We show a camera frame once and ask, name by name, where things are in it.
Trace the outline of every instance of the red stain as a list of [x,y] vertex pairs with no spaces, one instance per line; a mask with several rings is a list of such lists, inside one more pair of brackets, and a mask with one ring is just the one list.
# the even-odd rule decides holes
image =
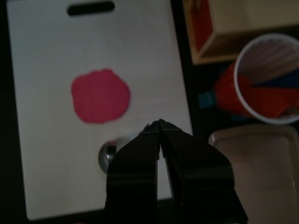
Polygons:
[[105,123],[126,112],[129,89],[109,69],[77,77],[70,94],[74,112],[84,123]]

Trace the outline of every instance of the metal object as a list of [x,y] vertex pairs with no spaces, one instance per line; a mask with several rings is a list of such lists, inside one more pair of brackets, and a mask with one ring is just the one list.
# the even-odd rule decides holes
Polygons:
[[97,154],[97,163],[104,173],[108,173],[108,165],[117,154],[117,142],[105,142]]
[[177,223],[245,224],[228,159],[160,120],[120,149],[106,170],[105,223],[157,223],[156,162],[165,159]]

